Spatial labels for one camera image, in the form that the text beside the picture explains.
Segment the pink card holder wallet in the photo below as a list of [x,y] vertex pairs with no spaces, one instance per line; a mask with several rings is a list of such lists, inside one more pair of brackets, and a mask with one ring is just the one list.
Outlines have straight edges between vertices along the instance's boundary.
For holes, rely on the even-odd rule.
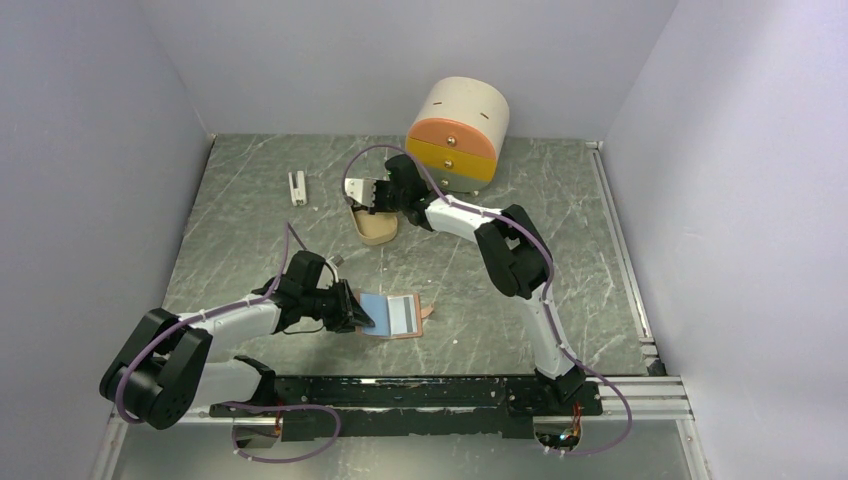
[[373,325],[358,327],[357,332],[382,340],[421,337],[423,321],[434,311],[432,305],[425,307],[421,305],[420,296],[417,293],[404,295],[360,293],[358,301],[373,321]]

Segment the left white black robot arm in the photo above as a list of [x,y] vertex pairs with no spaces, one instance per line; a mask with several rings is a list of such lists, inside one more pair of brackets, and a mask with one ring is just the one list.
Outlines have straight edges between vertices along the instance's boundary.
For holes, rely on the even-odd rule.
[[177,315],[148,311],[105,371],[100,395],[129,423],[157,430],[189,410],[222,405],[261,416],[277,405],[276,374],[240,355],[225,359],[248,340],[284,332],[304,318],[324,330],[350,333],[374,326],[344,279],[322,256],[298,251],[284,271],[244,299],[210,311]]

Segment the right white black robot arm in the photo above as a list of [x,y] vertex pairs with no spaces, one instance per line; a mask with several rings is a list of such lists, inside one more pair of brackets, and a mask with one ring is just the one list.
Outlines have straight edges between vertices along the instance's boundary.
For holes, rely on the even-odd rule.
[[527,212],[517,204],[498,210],[445,194],[429,184],[429,176],[408,155],[390,158],[385,169],[384,180],[365,180],[361,187],[346,180],[346,195],[370,214],[399,212],[414,226],[476,245],[496,290],[523,305],[542,406],[565,413],[576,403],[586,375],[552,299],[552,255]]

